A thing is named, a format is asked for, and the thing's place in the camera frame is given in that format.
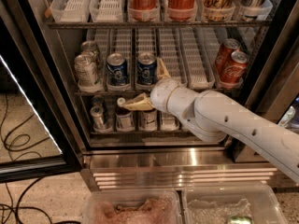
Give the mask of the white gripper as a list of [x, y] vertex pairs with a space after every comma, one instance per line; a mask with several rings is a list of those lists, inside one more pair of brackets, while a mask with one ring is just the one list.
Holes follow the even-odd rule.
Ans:
[[130, 111], [149, 111], [156, 108], [168, 114], [175, 114], [170, 104], [170, 97], [179, 84], [170, 78], [170, 74], [162, 58], [157, 58], [157, 78], [160, 80], [150, 92], [150, 98], [146, 93], [141, 93], [131, 100], [121, 100], [119, 105]]

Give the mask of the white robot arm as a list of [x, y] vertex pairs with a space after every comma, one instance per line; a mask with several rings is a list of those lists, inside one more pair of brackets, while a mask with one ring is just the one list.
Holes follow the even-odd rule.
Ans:
[[205, 142], [220, 142], [230, 135], [252, 148], [294, 182], [299, 182], [299, 134], [284, 129], [213, 90], [196, 92], [170, 77], [158, 61], [159, 81], [150, 94], [119, 102], [131, 111], [153, 108], [175, 116]]

